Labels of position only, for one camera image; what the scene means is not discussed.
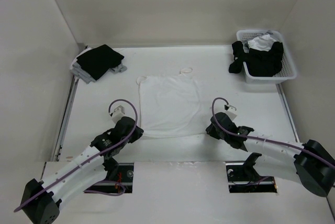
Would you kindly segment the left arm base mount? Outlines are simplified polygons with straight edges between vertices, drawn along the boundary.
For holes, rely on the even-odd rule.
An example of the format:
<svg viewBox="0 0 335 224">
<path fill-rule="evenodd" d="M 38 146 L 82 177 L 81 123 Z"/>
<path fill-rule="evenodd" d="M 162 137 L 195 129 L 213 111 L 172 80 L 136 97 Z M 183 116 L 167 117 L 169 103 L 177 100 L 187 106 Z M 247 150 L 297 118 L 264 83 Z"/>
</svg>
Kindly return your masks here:
<svg viewBox="0 0 335 224">
<path fill-rule="evenodd" d="M 132 193 L 134 163 L 118 163 L 115 159 L 106 159 L 103 163 L 106 177 L 89 187 L 84 193 L 120 196 Z"/>
</svg>

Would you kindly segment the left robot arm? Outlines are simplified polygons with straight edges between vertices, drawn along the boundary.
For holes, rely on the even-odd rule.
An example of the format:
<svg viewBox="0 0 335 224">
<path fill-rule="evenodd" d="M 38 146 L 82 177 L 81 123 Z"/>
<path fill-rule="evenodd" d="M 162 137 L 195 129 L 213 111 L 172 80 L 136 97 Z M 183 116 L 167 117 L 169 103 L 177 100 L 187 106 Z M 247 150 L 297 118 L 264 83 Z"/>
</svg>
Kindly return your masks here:
<svg viewBox="0 0 335 224">
<path fill-rule="evenodd" d="M 32 223 L 53 223 L 61 209 L 77 194 L 92 193 L 91 187 L 117 177 L 119 163 L 114 159 L 129 143 L 139 140 L 144 130 L 130 117 L 96 136 L 73 161 L 41 181 L 30 180 L 24 189 L 22 210 Z"/>
</svg>

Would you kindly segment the white tank top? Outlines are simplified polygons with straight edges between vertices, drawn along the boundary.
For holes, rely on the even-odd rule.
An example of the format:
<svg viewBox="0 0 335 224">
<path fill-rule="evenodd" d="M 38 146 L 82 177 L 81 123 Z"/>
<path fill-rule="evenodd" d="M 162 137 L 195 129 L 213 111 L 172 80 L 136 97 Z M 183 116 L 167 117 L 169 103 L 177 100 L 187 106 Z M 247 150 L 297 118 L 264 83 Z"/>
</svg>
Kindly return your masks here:
<svg viewBox="0 0 335 224">
<path fill-rule="evenodd" d="M 178 75 L 140 76 L 141 127 L 149 139 L 178 138 L 205 131 L 205 108 L 191 67 Z"/>
</svg>

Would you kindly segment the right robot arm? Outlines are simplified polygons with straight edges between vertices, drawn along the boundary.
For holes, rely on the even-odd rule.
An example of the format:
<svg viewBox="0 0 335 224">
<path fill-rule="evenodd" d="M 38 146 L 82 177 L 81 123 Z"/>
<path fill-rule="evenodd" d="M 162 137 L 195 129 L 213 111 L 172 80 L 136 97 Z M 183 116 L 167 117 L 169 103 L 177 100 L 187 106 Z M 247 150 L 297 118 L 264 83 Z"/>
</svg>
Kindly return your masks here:
<svg viewBox="0 0 335 224">
<path fill-rule="evenodd" d="M 206 128 L 209 136 L 249 153 L 242 164 L 227 167 L 229 182 L 255 186 L 279 177 L 301 184 L 314 195 L 328 196 L 334 186 L 334 158 L 319 142 L 279 142 L 251 136 L 253 131 L 236 126 L 226 113 L 216 113 L 210 119 Z"/>
</svg>

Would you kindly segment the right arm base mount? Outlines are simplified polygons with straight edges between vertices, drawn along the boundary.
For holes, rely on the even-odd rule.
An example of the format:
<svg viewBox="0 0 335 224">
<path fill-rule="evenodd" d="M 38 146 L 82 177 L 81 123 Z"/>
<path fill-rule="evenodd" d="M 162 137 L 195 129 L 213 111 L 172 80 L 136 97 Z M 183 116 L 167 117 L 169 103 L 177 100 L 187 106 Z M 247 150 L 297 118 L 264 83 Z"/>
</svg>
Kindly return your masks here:
<svg viewBox="0 0 335 224">
<path fill-rule="evenodd" d="M 261 176 L 254 169 L 260 156 L 259 153 L 251 153 L 245 161 L 226 163 L 230 193 L 277 193 L 274 177 Z"/>
</svg>

